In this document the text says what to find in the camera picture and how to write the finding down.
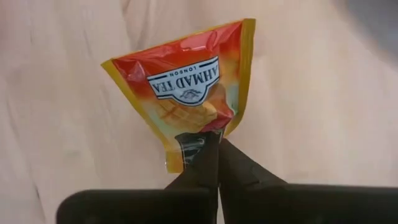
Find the tea bag packet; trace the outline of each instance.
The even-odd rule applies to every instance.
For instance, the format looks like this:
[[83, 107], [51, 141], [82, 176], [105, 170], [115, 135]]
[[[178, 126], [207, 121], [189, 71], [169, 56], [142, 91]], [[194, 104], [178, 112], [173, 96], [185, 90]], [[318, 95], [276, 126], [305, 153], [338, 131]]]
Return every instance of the tea bag packet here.
[[169, 172], [182, 172], [205, 132], [228, 135], [248, 97], [254, 19], [212, 27], [102, 64], [162, 141]]

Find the wooden table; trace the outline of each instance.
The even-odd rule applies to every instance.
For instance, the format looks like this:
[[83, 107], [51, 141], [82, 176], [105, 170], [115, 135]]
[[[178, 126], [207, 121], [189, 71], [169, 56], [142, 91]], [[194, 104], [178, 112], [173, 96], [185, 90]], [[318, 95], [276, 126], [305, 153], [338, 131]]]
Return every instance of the wooden table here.
[[397, 186], [393, 2], [0, 0], [0, 222], [54, 223], [83, 189], [169, 183], [100, 63], [242, 17], [256, 49], [232, 142], [290, 182]]

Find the light wood surface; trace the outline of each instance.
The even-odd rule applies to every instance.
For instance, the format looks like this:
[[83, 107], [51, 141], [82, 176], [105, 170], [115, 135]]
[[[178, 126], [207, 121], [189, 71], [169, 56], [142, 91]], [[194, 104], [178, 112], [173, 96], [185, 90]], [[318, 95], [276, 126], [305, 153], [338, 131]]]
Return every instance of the light wood surface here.
[[54, 223], [83, 189], [166, 186], [160, 141], [100, 63], [242, 17], [256, 49], [230, 140], [290, 182], [398, 186], [398, 57], [373, 35], [397, 30], [368, 29], [363, 4], [0, 0], [0, 222]]

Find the ahmad tea logo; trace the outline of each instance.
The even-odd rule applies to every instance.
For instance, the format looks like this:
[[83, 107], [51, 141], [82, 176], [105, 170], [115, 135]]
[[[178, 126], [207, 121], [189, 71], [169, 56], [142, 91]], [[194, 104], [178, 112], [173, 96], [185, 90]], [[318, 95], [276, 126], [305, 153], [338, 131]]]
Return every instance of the ahmad tea logo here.
[[220, 79], [218, 56], [147, 79], [158, 99], [172, 98], [186, 106], [198, 106]]

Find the sealed edge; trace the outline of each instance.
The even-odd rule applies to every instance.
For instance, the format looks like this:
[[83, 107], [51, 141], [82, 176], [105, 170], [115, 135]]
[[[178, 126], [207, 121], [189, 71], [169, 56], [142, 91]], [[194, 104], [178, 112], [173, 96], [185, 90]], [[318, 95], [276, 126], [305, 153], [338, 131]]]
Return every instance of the sealed edge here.
[[145, 122], [150, 126], [155, 135], [160, 138], [162, 141], [165, 151], [166, 151], [166, 166], [167, 171], [171, 173], [179, 173], [183, 171], [183, 162], [181, 158], [181, 152], [173, 151], [172, 146], [170, 145], [169, 140], [163, 135], [160, 129], [155, 125], [155, 123], [151, 120], [148, 114], [143, 109], [139, 100], [136, 98], [131, 88], [125, 81], [125, 79], [120, 74], [119, 70], [113, 63], [113, 58], [105, 61], [101, 64], [101, 66], [107, 71], [109, 76], [113, 79], [113, 81], [120, 88], [124, 96], [130, 102], [130, 104], [134, 107], [134, 109], [141, 115], [141, 117], [145, 120]]
[[227, 125], [224, 134], [225, 136], [229, 135], [238, 126], [243, 118], [244, 110], [246, 109], [250, 84], [251, 62], [253, 58], [253, 38], [255, 29], [255, 19], [244, 19], [242, 21], [238, 112], [232, 121]]

